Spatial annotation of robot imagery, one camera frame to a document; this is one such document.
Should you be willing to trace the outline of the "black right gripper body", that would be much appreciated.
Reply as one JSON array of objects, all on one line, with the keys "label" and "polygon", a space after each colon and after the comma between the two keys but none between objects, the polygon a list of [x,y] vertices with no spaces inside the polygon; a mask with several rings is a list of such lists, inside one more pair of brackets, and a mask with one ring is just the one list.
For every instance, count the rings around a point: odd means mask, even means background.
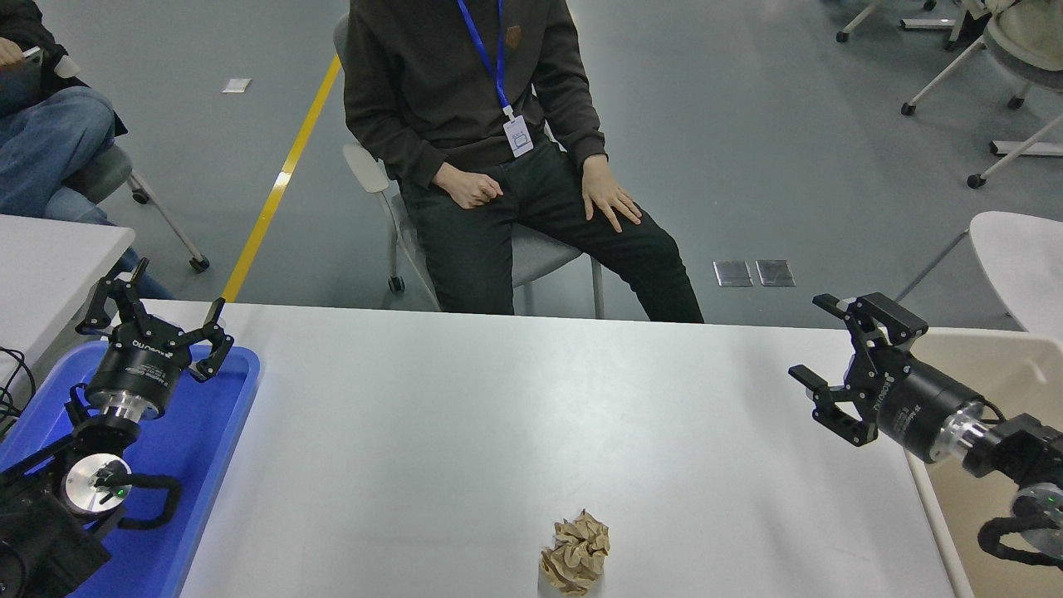
[{"label": "black right gripper body", "polygon": [[872,409],[880,432],[927,464],[945,458],[947,418],[971,405],[968,386],[896,347],[855,353],[845,383],[863,394],[858,404]]}]

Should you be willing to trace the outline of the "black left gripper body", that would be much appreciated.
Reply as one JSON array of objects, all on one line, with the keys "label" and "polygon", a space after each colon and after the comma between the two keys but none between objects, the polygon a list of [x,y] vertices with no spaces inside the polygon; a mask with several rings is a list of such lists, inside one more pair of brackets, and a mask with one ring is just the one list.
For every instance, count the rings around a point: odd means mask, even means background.
[{"label": "black left gripper body", "polygon": [[125,394],[147,401],[150,414],[166,413],[181,372],[191,363],[190,349],[178,344],[183,335],[167,321],[149,321],[145,331],[135,321],[115,326],[85,399],[103,411],[111,397]]}]

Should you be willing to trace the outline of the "person's right hand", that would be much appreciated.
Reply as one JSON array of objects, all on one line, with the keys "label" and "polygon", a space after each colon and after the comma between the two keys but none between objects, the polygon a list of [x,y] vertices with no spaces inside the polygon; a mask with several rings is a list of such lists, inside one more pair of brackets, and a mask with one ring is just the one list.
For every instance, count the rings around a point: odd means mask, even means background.
[{"label": "person's right hand", "polygon": [[504,197],[497,181],[488,174],[469,173],[449,163],[441,164],[432,183],[440,187],[462,209],[475,209]]}]

